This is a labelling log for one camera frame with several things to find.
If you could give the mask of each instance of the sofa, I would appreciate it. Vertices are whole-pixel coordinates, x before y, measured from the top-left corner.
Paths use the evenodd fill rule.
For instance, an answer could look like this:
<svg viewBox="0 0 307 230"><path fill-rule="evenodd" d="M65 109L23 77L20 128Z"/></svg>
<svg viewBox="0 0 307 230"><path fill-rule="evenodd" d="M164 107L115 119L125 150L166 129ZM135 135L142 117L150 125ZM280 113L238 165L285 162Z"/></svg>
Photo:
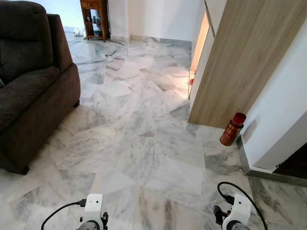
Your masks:
<svg viewBox="0 0 307 230"><path fill-rule="evenodd" d="M61 19L29 1L0 0L0 168L26 174L63 118L80 79Z"/></svg>

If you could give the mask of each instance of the marble floor tile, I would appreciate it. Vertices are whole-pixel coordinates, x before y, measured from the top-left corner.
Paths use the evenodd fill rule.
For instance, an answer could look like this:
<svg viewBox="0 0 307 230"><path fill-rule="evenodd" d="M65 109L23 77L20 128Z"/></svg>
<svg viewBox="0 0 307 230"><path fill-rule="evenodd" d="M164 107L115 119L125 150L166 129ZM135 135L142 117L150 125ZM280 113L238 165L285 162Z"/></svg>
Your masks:
<svg viewBox="0 0 307 230"><path fill-rule="evenodd" d="M163 157L145 188L155 190L195 210L200 210L203 169Z"/></svg>
<svg viewBox="0 0 307 230"><path fill-rule="evenodd" d="M307 217L307 188L252 177L249 183L268 221L307 228L302 218Z"/></svg>
<svg viewBox="0 0 307 230"><path fill-rule="evenodd" d="M306 188L246 177L236 145L219 142L223 129L187 123L189 44L66 37L80 106L26 176L0 169L1 229L38 230L60 206L102 193L110 230L219 230L213 206L231 208L217 192L221 181L254 197L269 229L306 229ZM83 211L66 208L45 229L76 229ZM262 229L254 209L249 227Z"/></svg>
<svg viewBox="0 0 307 230"><path fill-rule="evenodd" d="M199 230L202 222L201 213L153 191L140 188L134 230Z"/></svg>

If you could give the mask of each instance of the bottle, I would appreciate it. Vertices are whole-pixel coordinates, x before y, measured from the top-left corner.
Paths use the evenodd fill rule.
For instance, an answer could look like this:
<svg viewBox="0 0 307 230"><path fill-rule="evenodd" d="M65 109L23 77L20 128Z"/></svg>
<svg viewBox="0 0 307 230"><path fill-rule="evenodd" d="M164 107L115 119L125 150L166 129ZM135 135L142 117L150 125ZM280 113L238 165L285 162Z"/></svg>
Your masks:
<svg viewBox="0 0 307 230"><path fill-rule="evenodd" d="M237 135L244 127L243 123L246 119L246 115L243 113L236 113L234 118L229 122L229 125L225 129L220 138L220 142L223 145L230 146L236 139Z"/></svg>

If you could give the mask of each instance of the wooden side table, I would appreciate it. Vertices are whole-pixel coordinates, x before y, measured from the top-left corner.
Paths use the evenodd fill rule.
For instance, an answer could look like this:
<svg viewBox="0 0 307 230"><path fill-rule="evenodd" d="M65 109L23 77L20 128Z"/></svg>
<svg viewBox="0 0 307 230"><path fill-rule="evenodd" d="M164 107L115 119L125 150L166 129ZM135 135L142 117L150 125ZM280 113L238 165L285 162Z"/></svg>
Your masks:
<svg viewBox="0 0 307 230"><path fill-rule="evenodd" d="M83 15L83 21L84 21L87 40L89 40L90 38L98 38L98 39L103 39L103 41L106 42L106 39L109 38L110 36L106 0L80 0L80 4L81 4L81 9L82 9L82 15ZM91 9L99 11L99 15L101 18L100 22L98 23L93 22L93 17L91 15ZM102 28L101 35L94 34L93 25L95 24L101 26Z"/></svg>

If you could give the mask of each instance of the cabinet door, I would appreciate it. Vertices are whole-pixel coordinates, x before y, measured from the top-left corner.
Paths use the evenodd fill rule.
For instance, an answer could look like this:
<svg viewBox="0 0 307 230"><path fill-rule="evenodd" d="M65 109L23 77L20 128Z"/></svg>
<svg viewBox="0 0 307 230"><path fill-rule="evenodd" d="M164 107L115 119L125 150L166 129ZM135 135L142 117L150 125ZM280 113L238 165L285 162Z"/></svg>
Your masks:
<svg viewBox="0 0 307 230"><path fill-rule="evenodd" d="M204 44L203 49L202 49L201 58L200 58L200 61L198 63L197 70L195 72L194 82L193 82L193 85L192 85L192 88L191 88L191 93L190 93L191 108L193 106L193 103L194 103L194 100L195 100L195 97L196 97L196 93L197 93L198 88L200 86L201 79L202 79L202 76L204 74L205 67L206 67L207 61L209 59L209 55L210 55L212 46L213 46L213 42L214 42L214 37L213 37L212 29L211 29L211 27L209 27L208 34L207 34L207 37L206 37L206 41L205 41L205 44Z"/></svg>
<svg viewBox="0 0 307 230"><path fill-rule="evenodd" d="M195 72L201 57L201 51L203 49L208 30L209 30L210 24L208 19L207 11L204 10L202 13L202 19L201 19L201 25L197 32L197 37L195 41L195 46L192 47L192 62L191 62L191 68L190 71Z"/></svg>
<svg viewBox="0 0 307 230"><path fill-rule="evenodd" d="M193 39L192 39L191 62L193 62L194 51L195 51L197 40L198 40L200 31L201 31L201 26L203 24L205 13L206 13L205 2L201 1L199 4L198 17L195 23L195 31L194 31Z"/></svg>
<svg viewBox="0 0 307 230"><path fill-rule="evenodd" d="M225 128L236 112L246 114L306 12L306 0L228 0L188 121Z"/></svg>
<svg viewBox="0 0 307 230"><path fill-rule="evenodd" d="M206 0L214 34L217 33L219 28L226 2L227 0Z"/></svg>

